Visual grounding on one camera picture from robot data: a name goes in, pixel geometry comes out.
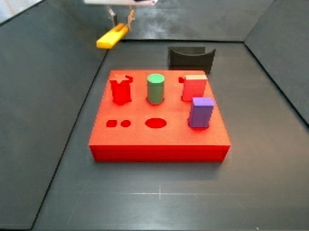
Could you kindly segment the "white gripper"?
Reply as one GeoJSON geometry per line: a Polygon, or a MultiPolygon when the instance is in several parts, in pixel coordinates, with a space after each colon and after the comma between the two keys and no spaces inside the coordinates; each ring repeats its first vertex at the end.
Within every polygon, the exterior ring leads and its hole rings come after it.
{"type": "MultiPolygon", "coordinates": [[[[110,20],[112,25],[118,25],[118,14],[114,12],[110,5],[155,5],[159,0],[83,0],[84,4],[88,5],[107,5],[105,10],[110,15],[110,20]]],[[[130,8],[130,13],[127,16],[127,26],[131,31],[131,23],[135,20],[135,8],[130,8]]]]}

